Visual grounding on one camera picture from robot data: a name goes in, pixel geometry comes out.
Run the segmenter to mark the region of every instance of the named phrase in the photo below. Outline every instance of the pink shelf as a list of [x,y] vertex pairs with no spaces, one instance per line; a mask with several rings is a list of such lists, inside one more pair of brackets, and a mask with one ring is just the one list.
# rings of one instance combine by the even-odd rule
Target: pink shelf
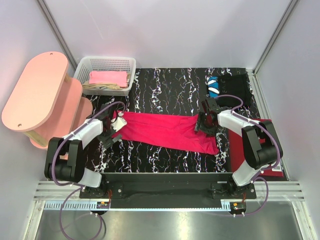
[[[50,117],[34,131],[49,141],[53,137],[63,137],[71,132],[82,95],[82,85],[75,79],[64,81]],[[34,140],[31,143],[40,147]]]
[[67,69],[68,60],[61,52],[45,52],[31,59],[2,111],[3,124],[27,132],[45,123],[53,113]]
[[[58,137],[58,138],[59,137],[63,137],[64,135],[67,135],[71,131],[75,130],[77,127],[79,127],[81,124],[83,124],[85,122],[86,118],[92,113],[92,111],[93,111],[93,106],[92,106],[91,101],[89,99],[85,98],[85,97],[81,97],[78,109],[77,109],[76,114],[75,114],[73,125],[71,127],[71,130],[69,132],[67,132],[66,134],[55,135],[53,137]],[[48,148],[48,146],[45,146],[45,147],[40,146],[39,144],[37,144],[32,139],[30,139],[30,142],[35,147],[37,147],[39,149],[47,149]]]

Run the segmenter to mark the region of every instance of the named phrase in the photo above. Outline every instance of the white wall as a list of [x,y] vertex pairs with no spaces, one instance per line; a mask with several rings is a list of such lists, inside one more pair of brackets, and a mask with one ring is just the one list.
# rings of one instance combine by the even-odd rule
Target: white wall
[[140,68],[248,67],[290,0],[46,0],[71,52]]
[[[42,52],[62,50],[34,0],[0,0],[0,32],[2,112],[27,62]],[[0,238],[18,240],[38,181],[44,177],[46,152],[2,121],[0,152]]]
[[320,1],[300,1],[258,72],[287,159],[320,236]]

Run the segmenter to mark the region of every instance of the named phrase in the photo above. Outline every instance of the wooden shelf leg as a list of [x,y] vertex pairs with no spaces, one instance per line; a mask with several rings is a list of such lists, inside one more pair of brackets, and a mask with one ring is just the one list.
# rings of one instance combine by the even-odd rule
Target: wooden shelf leg
[[65,75],[64,81],[66,81],[67,83],[71,81],[71,77],[68,75],[68,73]]
[[47,147],[48,146],[48,141],[44,139],[41,135],[39,135],[37,132],[34,130],[31,131],[24,131],[23,134],[27,135],[30,139],[35,141],[37,144],[39,144],[42,147]]

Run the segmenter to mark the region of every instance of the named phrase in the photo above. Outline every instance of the white plastic basket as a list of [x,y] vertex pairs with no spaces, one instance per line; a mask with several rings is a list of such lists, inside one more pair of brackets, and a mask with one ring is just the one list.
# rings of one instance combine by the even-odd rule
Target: white plastic basket
[[136,73],[136,60],[132,57],[103,57],[86,56],[81,59],[75,70],[74,78],[81,84],[89,80],[89,74],[92,71],[126,71],[131,74],[128,87],[115,89],[83,89],[86,95],[108,95],[108,96],[128,96]]

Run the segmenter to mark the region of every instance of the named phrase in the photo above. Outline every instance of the gray floor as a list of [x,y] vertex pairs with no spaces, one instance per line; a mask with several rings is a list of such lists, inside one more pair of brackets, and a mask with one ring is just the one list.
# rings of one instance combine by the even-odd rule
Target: gray floor
[[[249,202],[247,212],[258,206]],[[85,213],[63,211],[63,225]],[[59,231],[58,217],[58,211],[43,212],[37,240],[65,239]],[[215,216],[209,212],[110,211],[103,219],[106,235],[101,233],[97,238],[100,240],[302,240],[293,207],[288,202],[268,202],[260,213],[244,218]],[[99,226],[99,220],[88,215],[70,225],[66,232],[73,239],[87,240],[96,234]]]

